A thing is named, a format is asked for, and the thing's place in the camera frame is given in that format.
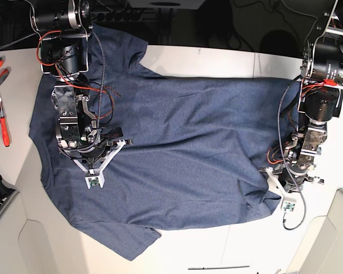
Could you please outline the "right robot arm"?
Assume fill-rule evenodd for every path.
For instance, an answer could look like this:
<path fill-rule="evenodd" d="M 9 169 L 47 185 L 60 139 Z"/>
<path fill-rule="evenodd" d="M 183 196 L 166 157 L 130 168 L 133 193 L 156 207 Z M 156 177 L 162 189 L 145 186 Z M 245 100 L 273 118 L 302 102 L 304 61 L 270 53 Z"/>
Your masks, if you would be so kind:
<path fill-rule="evenodd" d="M 36 57 L 44 74 L 57 81 L 51 99 L 59 113 L 55 135 L 60 153 L 70 158 L 90 180 L 99 180 L 120 150 L 131 141 L 120 128 L 101 129 L 101 107 L 90 111 L 90 92 L 101 103 L 105 87 L 105 50 L 101 49 L 101 80 L 95 87 L 85 77 L 89 70 L 88 39 L 99 40 L 91 24 L 88 1 L 29 1 L 30 24 L 39 35 Z"/>

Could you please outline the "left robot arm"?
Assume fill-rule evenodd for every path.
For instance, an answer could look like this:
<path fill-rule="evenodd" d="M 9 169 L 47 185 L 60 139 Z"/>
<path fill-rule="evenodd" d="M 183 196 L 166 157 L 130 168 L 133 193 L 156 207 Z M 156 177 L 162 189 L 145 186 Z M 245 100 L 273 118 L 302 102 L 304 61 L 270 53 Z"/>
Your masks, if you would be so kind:
<path fill-rule="evenodd" d="M 300 192 L 304 182 L 323 183 L 308 175 L 316 168 L 315 157 L 326 141 L 327 122 L 340 115 L 343 101 L 343 1 L 307 1 L 285 6 L 314 22 L 304 39 L 301 74 L 294 81 L 300 85 L 286 107 L 279 106 L 277 121 L 298 112 L 294 130 L 282 133 L 277 125 L 278 145 L 267 159 L 275 166 L 273 175 L 284 192 Z"/>

